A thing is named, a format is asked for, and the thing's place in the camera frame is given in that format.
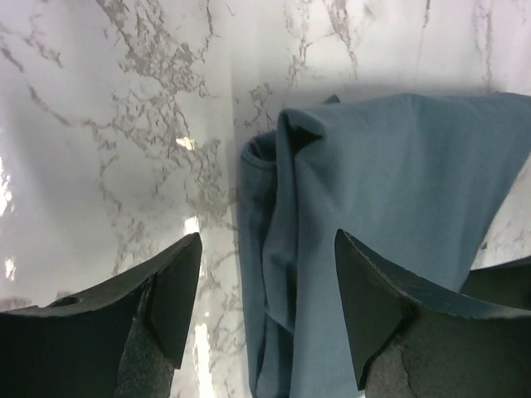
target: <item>fabric fold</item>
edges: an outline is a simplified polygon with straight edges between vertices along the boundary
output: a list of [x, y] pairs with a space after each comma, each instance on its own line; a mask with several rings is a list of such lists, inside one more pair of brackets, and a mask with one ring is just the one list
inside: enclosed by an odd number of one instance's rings
[[448, 289], [531, 149], [531, 99], [394, 95], [285, 109], [241, 155], [241, 277], [255, 398], [356, 391], [334, 268], [341, 228]]

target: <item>folded cloth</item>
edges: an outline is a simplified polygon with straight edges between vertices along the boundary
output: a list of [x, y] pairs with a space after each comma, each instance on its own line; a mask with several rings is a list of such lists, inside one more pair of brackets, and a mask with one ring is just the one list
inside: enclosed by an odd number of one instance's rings
[[394, 95], [282, 111], [277, 131], [241, 155], [253, 396], [354, 396], [337, 229], [457, 290], [530, 150], [531, 97], [522, 95]]

